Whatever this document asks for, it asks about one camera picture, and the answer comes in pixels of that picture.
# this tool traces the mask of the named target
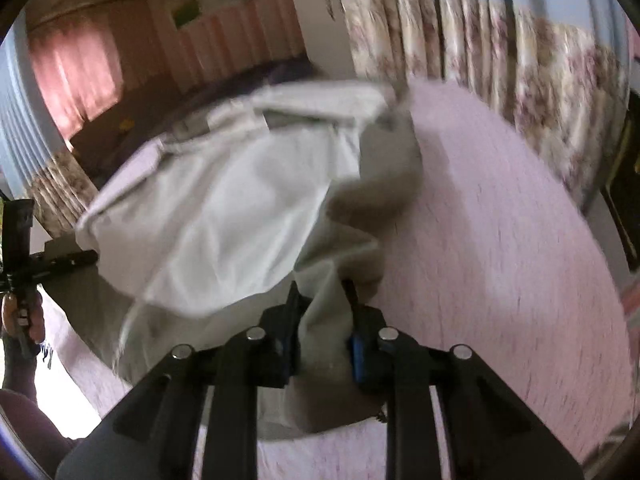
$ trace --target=bed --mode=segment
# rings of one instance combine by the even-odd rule
[[[378,234],[386,265],[372,305],[422,344],[471,345],[582,460],[630,409],[628,339],[606,262],[562,185],[507,123],[455,85],[415,82],[412,94],[422,189]],[[47,322],[103,415],[129,386],[71,329],[87,330],[78,298],[95,290],[78,282],[47,286],[66,310],[49,309]],[[259,473],[381,477],[384,446],[375,420],[261,442]]]

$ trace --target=curtain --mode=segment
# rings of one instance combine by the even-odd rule
[[[53,237],[73,229],[97,190],[65,146],[28,53],[24,12],[0,46],[0,170],[14,197],[30,197]]]
[[[116,104],[120,59],[105,13],[74,13],[29,34],[31,62],[44,101],[63,138]]]
[[[628,99],[615,0],[343,0],[359,76],[469,88],[514,124],[583,205],[617,148]]]

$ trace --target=black bracket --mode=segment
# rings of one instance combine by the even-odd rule
[[[66,457],[56,480],[190,479],[210,385],[201,478],[255,480],[257,387],[283,388],[297,373],[309,303],[293,283],[286,304],[224,346],[175,347]],[[439,479],[444,460],[457,480],[582,479],[569,452],[471,348],[421,346],[379,310],[352,308],[354,379],[386,397],[386,480]]]
[[[582,480],[579,464],[549,429],[466,345],[428,348],[353,305],[354,379],[387,394],[386,480]],[[434,399],[446,441],[438,446]]]
[[[207,389],[215,385],[202,478],[255,480],[258,386],[283,388],[300,362],[298,325],[310,300],[287,303],[224,346],[176,346],[58,469],[57,480],[191,479]]]

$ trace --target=metal bolt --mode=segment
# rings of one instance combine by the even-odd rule
[[[385,326],[379,330],[378,337],[382,339],[382,341],[395,341],[398,339],[398,330],[392,326]]]
[[[473,350],[467,345],[457,345],[453,347],[453,355],[455,355],[458,359],[462,359],[463,361],[471,359],[473,354]]]
[[[249,330],[246,331],[246,338],[249,341],[261,341],[266,335],[267,333],[261,326],[252,326]]]
[[[175,359],[186,359],[193,353],[193,348],[190,345],[178,345],[174,346],[171,350],[171,356]]]

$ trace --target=pink wall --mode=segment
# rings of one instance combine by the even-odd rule
[[[118,48],[126,91],[169,72],[146,0],[121,0],[105,5],[102,10],[107,13]]]
[[[167,63],[183,92],[305,51],[293,0],[252,0],[180,30],[172,22],[170,0],[147,1]]]

